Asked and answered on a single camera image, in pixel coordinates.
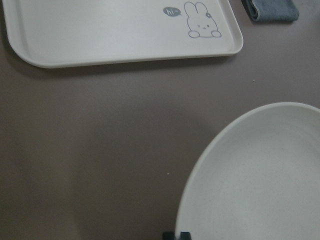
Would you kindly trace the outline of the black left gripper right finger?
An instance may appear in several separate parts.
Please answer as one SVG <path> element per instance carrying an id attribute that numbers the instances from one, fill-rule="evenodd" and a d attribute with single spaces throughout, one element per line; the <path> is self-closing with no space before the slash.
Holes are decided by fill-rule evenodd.
<path id="1" fill-rule="evenodd" d="M 182 231 L 182 232 L 180 233 L 179 239 L 180 239 L 180 240 L 192 240 L 191 233 L 190 233 L 190 232 L 187 232 L 187 231 Z"/>

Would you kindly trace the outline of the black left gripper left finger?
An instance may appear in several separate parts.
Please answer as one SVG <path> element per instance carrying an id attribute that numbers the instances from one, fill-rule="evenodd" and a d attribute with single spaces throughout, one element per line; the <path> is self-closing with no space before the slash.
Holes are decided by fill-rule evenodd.
<path id="1" fill-rule="evenodd" d="M 166 231 L 162 233 L 162 240 L 176 240 L 174 231 Z"/>

